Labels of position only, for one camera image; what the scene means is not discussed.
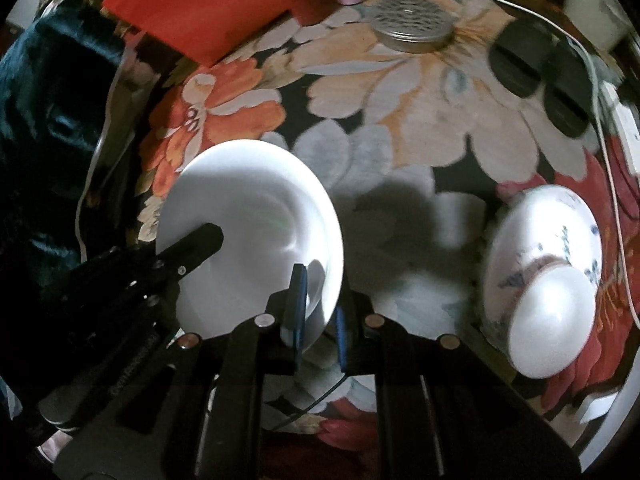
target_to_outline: white cord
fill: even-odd
[[[638,319],[638,314],[636,314],[636,309],[634,307],[633,297],[631,295],[631,287],[629,285],[629,275],[626,270],[626,257],[625,257],[625,241],[622,236],[622,228],[620,227],[620,212],[618,209],[618,200],[616,199],[616,185],[613,182],[613,174],[611,173],[611,166],[609,163],[609,154],[607,153],[607,146],[604,139],[604,133],[602,131],[602,122],[600,120],[600,107],[598,105],[598,92],[600,91],[600,85],[598,84],[598,74],[596,72],[596,67],[593,64],[593,59],[585,49],[585,47],[580,43],[580,41],[576,40],[571,34],[564,30],[564,28],[559,27],[550,19],[541,16],[537,12],[533,10],[527,9],[526,7],[514,4],[512,2],[508,2],[507,0],[494,0],[496,2],[500,2],[507,6],[513,7],[514,9],[521,10],[522,12],[526,12],[527,14],[531,14],[543,20],[545,23],[551,25],[555,30],[564,34],[569,40],[573,42],[573,44],[578,48],[578,52],[582,57],[585,65],[587,66],[588,71],[590,72],[590,80],[591,80],[591,107],[593,108],[594,118],[596,119],[596,130],[598,133],[598,140],[600,141],[600,147],[602,149],[602,155],[604,158],[605,169],[607,170],[607,177],[609,178],[609,187],[611,188],[611,201],[613,203],[613,212],[614,212],[614,220],[616,221],[616,231],[618,232],[618,245],[620,247],[620,253],[622,257],[620,260],[622,261],[622,271],[623,278],[625,283],[625,291],[626,291],[626,300],[629,305],[629,312],[634,319],[636,327],[640,330],[640,319]]]

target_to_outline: silver lid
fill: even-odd
[[[442,44],[454,30],[453,17],[431,0],[376,0],[367,7],[366,17],[383,43],[386,37]]]

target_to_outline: metal screw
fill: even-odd
[[[182,334],[176,344],[182,348],[183,350],[188,350],[189,348],[193,348],[200,342],[200,336],[193,332],[189,332],[187,334]]]
[[[385,323],[385,318],[380,316],[380,314],[369,314],[364,319],[365,325],[369,328],[380,328]]]
[[[460,346],[460,339],[453,334],[445,334],[440,338],[440,346],[445,350],[455,350]]]
[[[156,306],[158,303],[160,303],[160,296],[158,296],[157,294],[153,294],[152,296],[146,298],[147,306]]]
[[[259,314],[254,317],[254,323],[260,328],[267,328],[276,322],[271,314]]]

